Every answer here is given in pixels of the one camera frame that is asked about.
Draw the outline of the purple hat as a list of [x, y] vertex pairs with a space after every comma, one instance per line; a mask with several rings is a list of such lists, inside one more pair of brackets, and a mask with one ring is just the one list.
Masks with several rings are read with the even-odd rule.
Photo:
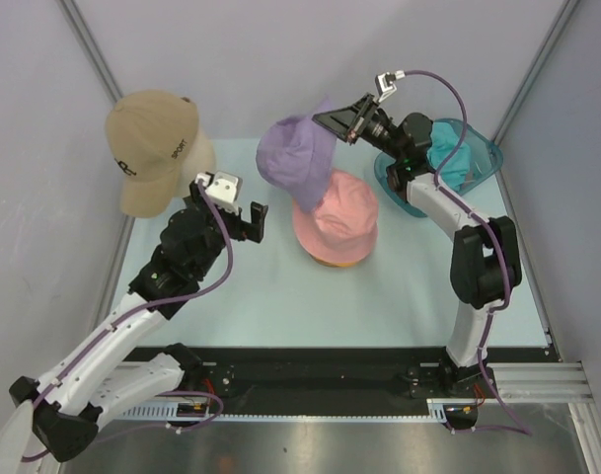
[[289, 193], [304, 212], [318, 206], [330, 183], [337, 138], [315, 123], [313, 115], [332, 108], [332, 101], [325, 97], [309, 113], [277, 121], [257, 147], [262, 178]]

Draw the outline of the tan baseball cap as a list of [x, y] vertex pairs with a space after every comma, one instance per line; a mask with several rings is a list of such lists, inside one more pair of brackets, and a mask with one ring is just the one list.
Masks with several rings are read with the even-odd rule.
[[162, 90], [122, 97], [105, 122], [110, 151], [123, 173], [120, 209], [129, 216], [161, 214], [178, 188], [199, 131], [195, 103]]

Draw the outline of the yellow bucket hat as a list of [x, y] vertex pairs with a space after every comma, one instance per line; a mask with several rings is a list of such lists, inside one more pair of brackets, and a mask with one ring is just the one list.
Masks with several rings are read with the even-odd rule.
[[361, 259], [361, 260], [357, 260], [355, 262], [349, 262], [349, 263], [333, 263], [333, 262], [328, 262], [325, 260], [318, 259], [314, 256], [311, 256], [311, 258], [313, 259], [313, 261], [315, 261], [317, 264], [319, 264], [321, 266], [324, 266], [327, 268], [335, 268], [335, 269], [353, 268], [365, 260], [365, 259]]

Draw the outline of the pink bucket hat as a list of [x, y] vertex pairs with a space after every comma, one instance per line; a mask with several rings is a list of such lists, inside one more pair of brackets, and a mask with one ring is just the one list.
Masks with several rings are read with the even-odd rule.
[[310, 212], [292, 204], [292, 227], [310, 256], [333, 263], [368, 257], [378, 237], [377, 198], [363, 180], [339, 169], [332, 171], [327, 191]]

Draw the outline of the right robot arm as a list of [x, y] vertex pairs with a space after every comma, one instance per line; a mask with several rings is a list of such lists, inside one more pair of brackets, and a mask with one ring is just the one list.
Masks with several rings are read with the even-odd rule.
[[450, 282], [459, 306], [439, 383], [451, 396], [464, 395], [486, 359], [491, 315], [508, 303], [522, 279], [514, 222], [478, 213], [446, 186], [427, 159], [433, 126], [427, 116], [412, 113], [394, 124], [378, 100], [366, 94], [346, 108], [316, 113], [313, 120], [345, 143], [362, 139], [389, 156], [388, 189], [425, 213], [451, 240]]

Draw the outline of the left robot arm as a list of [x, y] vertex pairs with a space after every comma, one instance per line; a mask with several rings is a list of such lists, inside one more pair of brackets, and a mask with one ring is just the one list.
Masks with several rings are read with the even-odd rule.
[[19, 377], [9, 393], [16, 406], [29, 408], [34, 437], [59, 462], [85, 451], [115, 417], [158, 395], [206, 394], [202, 360], [182, 343], [161, 349], [132, 373], [115, 368], [148, 334], [168, 323], [183, 306], [218, 288], [207, 288], [206, 274], [234, 241], [260, 243], [267, 206], [254, 202], [251, 219], [227, 210], [207, 194], [173, 214], [150, 261], [129, 285], [112, 313], [70, 355], [37, 378]]

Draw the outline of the teal hat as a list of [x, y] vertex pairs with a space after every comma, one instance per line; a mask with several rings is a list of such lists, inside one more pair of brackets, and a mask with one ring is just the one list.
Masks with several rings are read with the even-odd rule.
[[[429, 165], [437, 170], [447, 156], [458, 144], [460, 136], [453, 126], [445, 121], [435, 121], [431, 131], [431, 146], [426, 152]], [[458, 192], [465, 184], [471, 172], [472, 152], [470, 146], [463, 141], [459, 149], [441, 168], [441, 178], [454, 192]]]

